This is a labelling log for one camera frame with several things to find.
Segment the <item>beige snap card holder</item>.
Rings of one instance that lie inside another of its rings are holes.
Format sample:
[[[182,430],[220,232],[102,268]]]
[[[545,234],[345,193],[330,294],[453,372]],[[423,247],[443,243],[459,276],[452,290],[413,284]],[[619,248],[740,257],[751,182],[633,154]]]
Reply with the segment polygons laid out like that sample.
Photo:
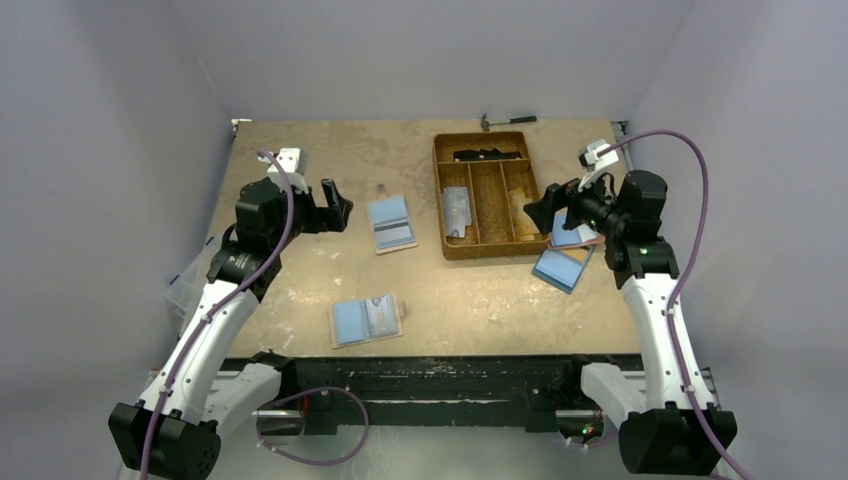
[[[329,310],[331,345],[353,347],[403,335],[406,304],[385,294],[334,304]]]

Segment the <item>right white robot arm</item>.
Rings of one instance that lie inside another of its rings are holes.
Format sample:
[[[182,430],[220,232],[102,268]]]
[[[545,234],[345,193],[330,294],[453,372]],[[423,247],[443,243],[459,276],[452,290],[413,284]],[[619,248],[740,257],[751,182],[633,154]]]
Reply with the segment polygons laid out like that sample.
[[[566,229],[586,226],[605,239],[612,271],[637,329],[645,388],[630,385],[610,363],[581,369],[580,387],[617,430],[632,474],[708,476],[737,434],[735,416],[719,408],[703,380],[679,303],[683,274],[659,234],[668,186],[651,172],[627,173],[616,196],[601,179],[552,184],[524,212],[544,234],[555,216]]]

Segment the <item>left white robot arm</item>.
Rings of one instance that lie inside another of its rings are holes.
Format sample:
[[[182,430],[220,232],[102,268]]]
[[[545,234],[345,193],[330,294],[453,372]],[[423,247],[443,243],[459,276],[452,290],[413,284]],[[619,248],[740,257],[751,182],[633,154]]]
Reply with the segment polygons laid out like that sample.
[[[311,188],[270,178],[245,185],[235,221],[212,257],[200,301],[184,335],[133,404],[117,404],[108,427],[125,467],[141,478],[206,479],[223,442],[253,410],[279,397],[287,360],[262,354],[227,386],[213,383],[231,345],[279,273],[282,249],[300,234],[342,232],[353,209],[335,182],[327,201]]]

